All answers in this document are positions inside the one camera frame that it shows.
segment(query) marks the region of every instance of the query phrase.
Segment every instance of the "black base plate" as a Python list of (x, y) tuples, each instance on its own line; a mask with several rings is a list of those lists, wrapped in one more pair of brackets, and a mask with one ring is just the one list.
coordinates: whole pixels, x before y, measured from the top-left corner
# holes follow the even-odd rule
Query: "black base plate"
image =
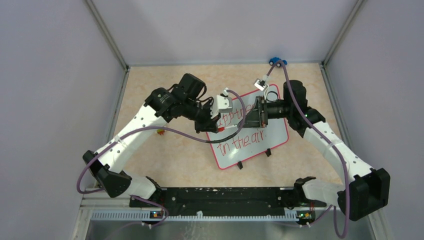
[[(167, 208), (170, 216), (195, 216), (198, 211), (204, 216), (282, 216), (284, 208), (310, 204), (299, 202), (293, 189), (280, 187), (169, 187), (154, 202)], [(315, 207), (326, 206), (314, 203)], [(135, 199), (129, 206), (152, 207)]]

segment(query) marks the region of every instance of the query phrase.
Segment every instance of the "blue object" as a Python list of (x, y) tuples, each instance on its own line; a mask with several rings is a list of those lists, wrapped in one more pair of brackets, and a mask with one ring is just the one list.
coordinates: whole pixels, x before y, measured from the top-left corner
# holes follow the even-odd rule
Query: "blue object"
[[(278, 60), (281, 60), (281, 58), (279, 58), (279, 57), (273, 57), (273, 58), (271, 58), (270, 60), (269, 60), (269, 65), (274, 65), (274, 63), (276, 63)], [(287, 61), (286, 60), (281, 60), (285, 65), (287, 65)]]

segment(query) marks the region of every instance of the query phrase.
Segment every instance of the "red handwriting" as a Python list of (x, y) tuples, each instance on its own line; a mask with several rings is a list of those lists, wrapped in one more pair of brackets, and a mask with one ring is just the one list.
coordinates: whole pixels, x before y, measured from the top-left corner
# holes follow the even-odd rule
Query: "red handwriting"
[(245, 148), (251, 144), (256, 144), (256, 143), (260, 143), (264, 140), (264, 131), (263, 130), (257, 130), (257, 132), (253, 133), (253, 134), (249, 134), (246, 136), (240, 136), (237, 135), (235, 137), (232, 138), (232, 142), (231, 140), (228, 140), (228, 143), (224, 143), (224, 144), (218, 144), (218, 146), (216, 146), (217, 149), (220, 150), (222, 156), (225, 156), (227, 153), (231, 152), (231, 148), (235, 148), (235, 149), (242, 149)]
[[(252, 110), (253, 106), (254, 104), (246, 105), (246, 113)], [(241, 108), (236, 108), (235, 111), (233, 112), (222, 114), (221, 119), (217, 122), (218, 128), (237, 124), (239, 121), (235, 122), (235, 120), (240, 120), (242, 119), (242, 117), (243, 117), (243, 111)]]

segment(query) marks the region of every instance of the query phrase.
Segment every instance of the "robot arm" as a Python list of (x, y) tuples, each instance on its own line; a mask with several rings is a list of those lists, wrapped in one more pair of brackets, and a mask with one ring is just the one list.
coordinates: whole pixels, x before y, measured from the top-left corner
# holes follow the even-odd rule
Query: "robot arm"
[[(266, 82), (256, 80), (255, 86), (262, 82), (261, 87), (267, 88)], [(343, 156), (349, 180), (350, 190), (350, 219), (356, 221), (388, 203), (390, 176), (384, 168), (375, 170), (369, 164), (354, 154), (340, 140), (326, 123), (326, 119), (316, 110), (308, 106), (306, 88), (298, 80), (290, 80), (290, 85), (305, 117), (327, 137), (328, 144), (314, 129), (305, 122), (296, 109), (290, 95), (287, 83), (283, 85), (283, 99), (267, 102), (267, 94), (256, 97), (253, 109), (247, 114), (244, 128), (263, 128), (269, 119), (286, 118), (289, 126), (302, 138), (310, 142), (335, 169), (342, 184), (324, 182), (315, 177), (299, 178), (294, 184), (298, 195), (304, 200), (318, 200), (346, 210), (346, 188), (344, 170), (339, 156), (333, 149), (336, 146)]]
[(114, 139), (95, 152), (87, 151), (83, 155), (83, 160), (88, 164), (98, 153), (109, 148), (89, 169), (111, 198), (124, 194), (149, 199), (153, 194), (160, 194), (161, 188), (151, 178), (131, 177), (123, 171), (133, 153), (158, 127), (183, 116), (194, 121), (197, 133), (218, 132), (217, 121), (221, 117), (220, 113), (233, 110), (232, 100), (224, 90), (221, 95), (201, 101), (200, 98), (206, 91), (205, 83), (189, 73), (169, 90), (162, 87), (153, 90), (137, 114)]

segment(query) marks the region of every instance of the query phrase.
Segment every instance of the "beige countertop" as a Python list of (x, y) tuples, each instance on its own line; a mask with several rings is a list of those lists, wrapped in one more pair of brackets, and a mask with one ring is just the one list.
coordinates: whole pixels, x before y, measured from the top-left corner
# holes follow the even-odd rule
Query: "beige countertop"
[[(179, 65), (132, 67), (116, 123), (117, 134), (137, 113), (152, 90), (169, 88), (185, 73), (191, 73), (207, 85), (205, 97), (214, 96), (228, 87), (239, 95), (256, 88), (253, 82), (268, 72), (268, 64)], [(317, 63), (287, 65), (291, 80), (300, 80), (307, 89), (309, 105), (317, 109), (340, 136), (333, 109)], [(284, 73), (275, 68), (270, 82), (283, 89)], [(172, 120), (170, 128), (206, 139), (196, 134), (194, 123), (183, 117)], [(193, 141), (172, 132), (153, 134), (135, 152), (124, 170), (153, 178), (162, 187), (288, 187), (298, 178), (314, 176), (323, 181), (340, 183), (338, 175), (322, 155), (297, 132), (288, 128), (289, 141), (237, 166), (220, 170), (209, 144)]]

